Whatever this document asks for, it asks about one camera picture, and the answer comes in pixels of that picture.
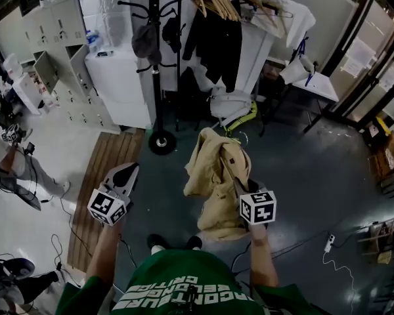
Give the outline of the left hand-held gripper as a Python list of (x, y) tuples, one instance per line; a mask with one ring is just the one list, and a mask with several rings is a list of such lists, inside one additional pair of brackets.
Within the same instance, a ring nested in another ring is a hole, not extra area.
[(112, 168), (98, 189), (94, 189), (87, 209), (92, 217), (108, 226), (119, 222), (131, 208), (130, 193), (139, 174), (137, 162)]

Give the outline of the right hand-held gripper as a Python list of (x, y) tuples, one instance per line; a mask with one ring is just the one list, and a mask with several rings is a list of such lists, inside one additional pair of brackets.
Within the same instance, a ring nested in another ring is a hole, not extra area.
[(259, 181), (248, 180), (245, 187), (234, 178), (234, 191), (239, 198), (239, 213), (248, 226), (266, 225), (276, 219), (276, 197)]

